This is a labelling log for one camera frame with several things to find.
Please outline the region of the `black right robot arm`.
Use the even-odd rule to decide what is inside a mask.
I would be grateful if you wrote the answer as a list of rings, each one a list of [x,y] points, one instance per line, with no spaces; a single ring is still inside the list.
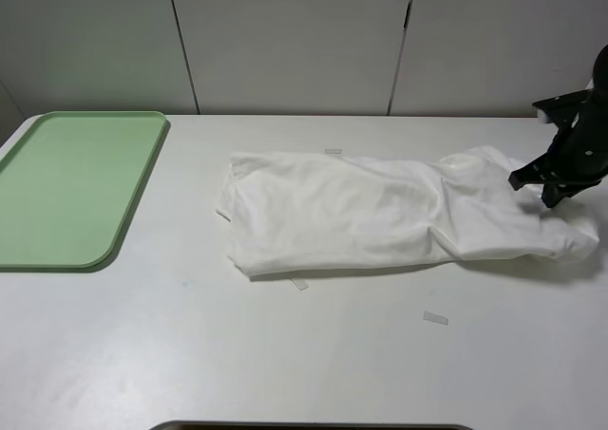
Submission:
[[[591,83],[590,88],[533,103],[558,131],[547,151],[511,172],[508,181],[516,191],[540,185],[548,208],[599,185],[607,176],[606,48],[595,60]]]

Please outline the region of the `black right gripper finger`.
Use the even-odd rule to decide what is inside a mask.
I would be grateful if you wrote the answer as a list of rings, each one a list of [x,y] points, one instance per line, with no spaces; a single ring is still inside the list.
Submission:
[[[514,191],[519,191],[529,184],[554,184],[556,177],[548,165],[546,157],[538,157],[523,167],[514,170],[508,177],[508,182]]]
[[[565,198],[575,196],[586,188],[586,185],[544,184],[541,200],[547,208],[553,209]]]

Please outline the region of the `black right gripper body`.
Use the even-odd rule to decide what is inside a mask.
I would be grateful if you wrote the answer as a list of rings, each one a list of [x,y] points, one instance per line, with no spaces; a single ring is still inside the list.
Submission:
[[[607,174],[607,93],[591,92],[569,129],[562,128],[547,153],[552,173],[568,182]]]

